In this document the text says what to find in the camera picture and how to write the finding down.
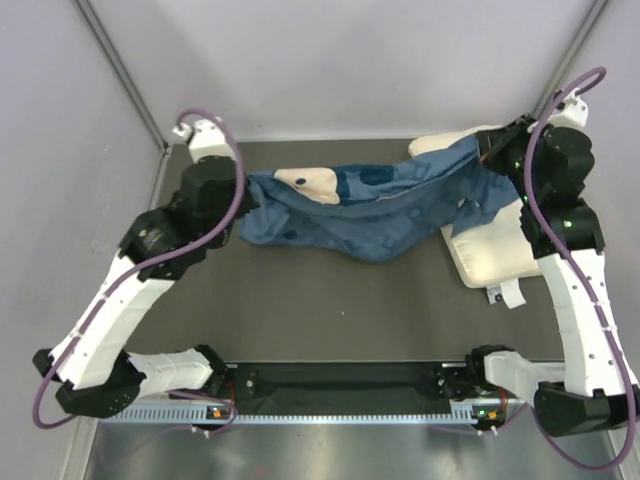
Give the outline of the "cream white pillow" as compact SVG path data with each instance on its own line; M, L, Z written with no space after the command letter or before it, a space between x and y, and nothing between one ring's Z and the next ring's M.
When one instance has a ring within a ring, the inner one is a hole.
M541 274L531 247L520 229L522 202L510 180L477 165L491 182L493 193L509 193L514 201L497 211L493 220L455 235L453 226L441 228L442 236L463 283L469 288L493 287L513 279Z

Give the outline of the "blue cartoon print pillowcase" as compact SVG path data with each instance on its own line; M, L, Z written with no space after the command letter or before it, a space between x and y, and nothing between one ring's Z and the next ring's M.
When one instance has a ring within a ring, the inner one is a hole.
M490 223L517 200L515 187L479 161L476 138L388 165L291 168L251 173L257 206L241 239L316 247L388 262L441 227L457 233Z

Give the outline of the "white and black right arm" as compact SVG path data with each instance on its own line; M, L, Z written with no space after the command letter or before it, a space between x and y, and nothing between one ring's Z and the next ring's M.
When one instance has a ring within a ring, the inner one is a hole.
M529 404L544 433L564 437L634 426L639 384L611 319L604 275L604 236L581 197L595 164L582 131L522 116L475 136L480 163L508 178L523 202L520 227L550 292L564 359L535 363L504 345L466 357L467 384L487 396L502 388Z

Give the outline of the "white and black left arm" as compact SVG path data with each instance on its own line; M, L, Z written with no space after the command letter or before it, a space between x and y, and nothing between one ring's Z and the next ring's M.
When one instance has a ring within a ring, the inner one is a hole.
M174 390L216 396L227 367L207 345L142 355L124 347L153 304L212 249L223 247L235 219L253 206L235 193L244 175L230 157L207 156L186 168L170 201L138 215L120 241L103 286L70 334L33 357L59 383L70 415L109 418L139 398Z

